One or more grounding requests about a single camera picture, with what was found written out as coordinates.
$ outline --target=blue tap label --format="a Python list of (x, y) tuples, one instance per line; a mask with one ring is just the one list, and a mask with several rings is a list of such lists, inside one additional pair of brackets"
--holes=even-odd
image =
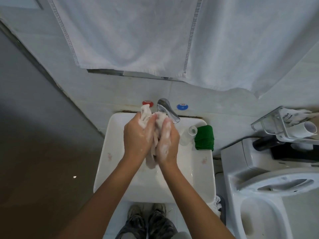
[(187, 108), (188, 108), (187, 104), (182, 103), (182, 104), (177, 105), (177, 109), (181, 110), (181, 111), (187, 110)]

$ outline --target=green cloth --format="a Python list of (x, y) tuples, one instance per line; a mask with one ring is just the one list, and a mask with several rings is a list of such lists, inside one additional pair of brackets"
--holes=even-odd
[(214, 134), (212, 126), (206, 125), (197, 128), (197, 134), (195, 136), (195, 148), (197, 150), (214, 150)]

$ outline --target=pants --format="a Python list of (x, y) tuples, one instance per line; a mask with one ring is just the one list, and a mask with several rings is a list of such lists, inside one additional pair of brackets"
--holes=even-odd
[(180, 234), (177, 233), (174, 224), (161, 211), (155, 210), (148, 218), (148, 230), (143, 217), (136, 214), (126, 221), (115, 239), (146, 239), (147, 232), (149, 239), (171, 239), (175, 234), (177, 237)]

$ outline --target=forearm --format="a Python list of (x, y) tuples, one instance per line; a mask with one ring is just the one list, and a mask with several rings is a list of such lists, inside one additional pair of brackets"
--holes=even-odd
[(71, 221), (58, 239), (98, 238), (101, 239), (107, 225), (139, 168), (138, 164), (123, 158), (115, 170), (104, 181), (79, 214)]
[(164, 168), (162, 172), (192, 238), (234, 238), (221, 220), (189, 184), (177, 165)]

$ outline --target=toilet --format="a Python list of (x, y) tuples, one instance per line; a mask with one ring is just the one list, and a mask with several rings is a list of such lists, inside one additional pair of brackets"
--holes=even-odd
[(237, 239), (292, 239), (284, 196), (319, 187), (311, 163), (274, 160), (269, 149), (256, 151), (244, 139), (221, 151), (233, 234)]

